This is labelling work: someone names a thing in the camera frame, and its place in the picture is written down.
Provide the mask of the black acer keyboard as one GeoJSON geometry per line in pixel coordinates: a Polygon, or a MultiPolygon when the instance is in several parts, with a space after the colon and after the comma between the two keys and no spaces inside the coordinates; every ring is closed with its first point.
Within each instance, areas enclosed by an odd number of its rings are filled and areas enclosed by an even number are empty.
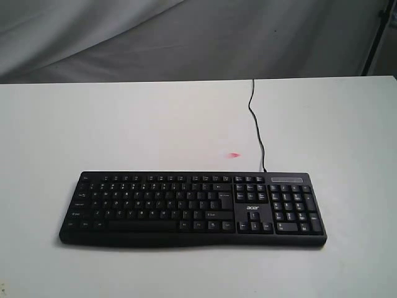
{"type": "Polygon", "coordinates": [[[84,171],[59,232],[70,245],[321,247],[306,173],[84,171]]]}

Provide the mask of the grey backdrop cloth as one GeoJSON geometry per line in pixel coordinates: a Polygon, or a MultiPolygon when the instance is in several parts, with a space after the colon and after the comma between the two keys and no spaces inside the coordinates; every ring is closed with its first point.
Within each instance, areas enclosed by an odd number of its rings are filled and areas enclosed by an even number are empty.
{"type": "Polygon", "coordinates": [[[386,1],[2,1],[2,83],[358,76],[386,1]]]}

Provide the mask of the black tripod stand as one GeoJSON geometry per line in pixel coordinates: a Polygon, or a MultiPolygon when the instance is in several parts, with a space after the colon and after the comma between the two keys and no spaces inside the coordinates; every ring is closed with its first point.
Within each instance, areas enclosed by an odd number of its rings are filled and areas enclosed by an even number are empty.
{"type": "Polygon", "coordinates": [[[394,9],[395,4],[396,1],[386,1],[383,7],[377,12],[377,29],[360,73],[361,76],[371,76],[375,71],[379,52],[383,45],[385,31],[390,23],[392,10],[394,9]]]}

